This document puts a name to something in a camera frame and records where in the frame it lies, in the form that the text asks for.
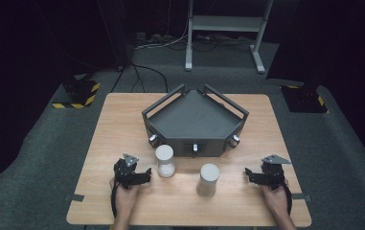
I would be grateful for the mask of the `power strip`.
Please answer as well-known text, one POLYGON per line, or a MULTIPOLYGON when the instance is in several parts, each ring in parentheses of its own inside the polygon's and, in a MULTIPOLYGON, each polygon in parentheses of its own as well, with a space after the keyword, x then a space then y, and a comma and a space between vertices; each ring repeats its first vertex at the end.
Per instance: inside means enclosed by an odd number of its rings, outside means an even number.
POLYGON ((142 45, 156 45, 163 44, 171 40, 171 36, 160 34, 137 33, 135 37, 135 44, 142 45))

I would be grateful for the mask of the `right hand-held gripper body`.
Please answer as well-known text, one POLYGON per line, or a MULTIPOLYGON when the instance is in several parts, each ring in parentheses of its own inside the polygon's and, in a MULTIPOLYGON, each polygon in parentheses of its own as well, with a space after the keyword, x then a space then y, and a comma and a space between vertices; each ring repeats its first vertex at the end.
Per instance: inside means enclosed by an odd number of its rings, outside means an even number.
POLYGON ((271 154, 262 159, 262 185, 269 186, 276 190, 285 182, 283 164, 290 164, 291 161, 279 155, 271 154))

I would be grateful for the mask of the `clear jar with white powder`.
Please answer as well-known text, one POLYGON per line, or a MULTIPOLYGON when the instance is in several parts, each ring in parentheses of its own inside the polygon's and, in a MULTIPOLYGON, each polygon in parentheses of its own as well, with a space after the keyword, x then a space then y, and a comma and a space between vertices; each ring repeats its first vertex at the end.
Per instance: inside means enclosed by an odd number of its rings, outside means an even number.
POLYGON ((161 145, 155 151, 157 171, 162 177, 174 175, 176 167, 173 161, 173 149, 169 145, 161 145))

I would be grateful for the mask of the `black base with striped edge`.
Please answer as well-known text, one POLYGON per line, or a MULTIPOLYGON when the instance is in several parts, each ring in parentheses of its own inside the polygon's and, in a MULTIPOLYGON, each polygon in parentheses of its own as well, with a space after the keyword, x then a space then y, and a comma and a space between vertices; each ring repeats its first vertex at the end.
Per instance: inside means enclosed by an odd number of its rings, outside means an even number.
POLYGON ((281 92, 290 112, 327 113, 328 109, 317 92, 317 85, 282 85, 281 92))
POLYGON ((52 98, 54 108, 85 108, 93 103, 100 84, 95 80, 65 80, 52 98))

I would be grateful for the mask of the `dark curtain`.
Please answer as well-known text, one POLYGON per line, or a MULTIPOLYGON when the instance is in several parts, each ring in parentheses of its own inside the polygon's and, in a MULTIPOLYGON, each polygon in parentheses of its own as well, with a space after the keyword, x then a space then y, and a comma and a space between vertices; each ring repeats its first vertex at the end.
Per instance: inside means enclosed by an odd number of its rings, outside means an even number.
POLYGON ((300 0, 267 76, 326 83, 365 75, 365 0, 300 0))

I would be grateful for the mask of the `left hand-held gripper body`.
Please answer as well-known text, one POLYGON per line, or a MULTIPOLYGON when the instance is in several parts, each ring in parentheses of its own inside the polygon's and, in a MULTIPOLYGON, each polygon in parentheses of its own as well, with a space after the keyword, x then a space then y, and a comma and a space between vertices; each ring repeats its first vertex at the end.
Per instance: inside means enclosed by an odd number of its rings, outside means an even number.
POLYGON ((138 184, 138 178, 135 173, 139 159, 128 153, 124 153, 114 164, 114 185, 118 188, 122 185, 125 189, 138 184))

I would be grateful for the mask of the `grey metal stand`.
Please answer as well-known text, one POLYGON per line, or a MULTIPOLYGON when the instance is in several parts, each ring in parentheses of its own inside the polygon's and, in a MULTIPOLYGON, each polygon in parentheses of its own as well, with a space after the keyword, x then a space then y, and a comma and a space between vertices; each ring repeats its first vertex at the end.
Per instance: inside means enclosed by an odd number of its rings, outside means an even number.
POLYGON ((194 0, 189 0, 188 6, 188 37, 185 55, 185 70, 193 69, 193 32, 220 31, 256 33, 255 43, 249 46, 249 51, 259 74, 265 73, 265 68, 259 53, 263 34, 269 19, 274 0, 266 0, 263 15, 260 17, 195 15, 194 0))

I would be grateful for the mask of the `person's right hand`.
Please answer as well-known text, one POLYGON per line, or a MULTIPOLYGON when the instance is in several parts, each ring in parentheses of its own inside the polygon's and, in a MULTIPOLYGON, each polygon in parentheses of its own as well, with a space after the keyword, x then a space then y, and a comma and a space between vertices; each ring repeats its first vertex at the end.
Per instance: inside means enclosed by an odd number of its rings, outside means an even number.
POLYGON ((272 190, 269 186, 261 185, 261 189, 269 211, 275 219, 289 218, 287 197, 285 187, 280 185, 277 189, 272 190))

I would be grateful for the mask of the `person's left hand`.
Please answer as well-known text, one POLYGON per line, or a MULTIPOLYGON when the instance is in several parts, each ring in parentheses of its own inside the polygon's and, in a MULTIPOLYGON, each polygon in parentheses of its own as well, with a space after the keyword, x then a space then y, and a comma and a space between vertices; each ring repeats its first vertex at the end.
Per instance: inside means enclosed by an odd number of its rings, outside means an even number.
POLYGON ((117 222, 125 221, 129 222, 133 208, 137 201, 139 185, 131 186, 129 189, 125 189, 120 183, 114 179, 109 181, 110 188, 115 192, 115 209, 117 222))

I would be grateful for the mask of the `grey drawer with silver knob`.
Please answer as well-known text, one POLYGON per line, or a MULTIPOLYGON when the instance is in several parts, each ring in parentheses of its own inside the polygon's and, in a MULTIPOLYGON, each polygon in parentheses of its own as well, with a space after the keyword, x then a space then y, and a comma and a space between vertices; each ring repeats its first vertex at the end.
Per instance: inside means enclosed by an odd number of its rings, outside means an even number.
POLYGON ((238 134, 233 134, 229 136, 226 140, 226 146, 230 149, 235 149, 240 143, 240 136, 238 134))
POLYGON ((152 134, 148 138, 148 143, 154 148, 157 149, 159 146, 164 144, 164 141, 157 134, 152 134))
POLYGON ((205 143, 187 143, 183 145, 183 153, 192 158, 204 157, 206 155, 206 147, 205 143))

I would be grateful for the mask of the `dark grey corner rack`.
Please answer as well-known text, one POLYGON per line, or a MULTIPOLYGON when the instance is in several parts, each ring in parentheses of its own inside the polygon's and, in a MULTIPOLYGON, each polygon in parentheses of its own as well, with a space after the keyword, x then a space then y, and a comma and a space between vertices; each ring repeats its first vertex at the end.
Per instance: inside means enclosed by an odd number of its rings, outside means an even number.
POLYGON ((183 84, 142 111, 148 138, 157 134, 177 157, 187 143, 205 143, 204 157, 220 157, 226 140, 240 135, 249 112, 210 85, 187 90, 183 84))

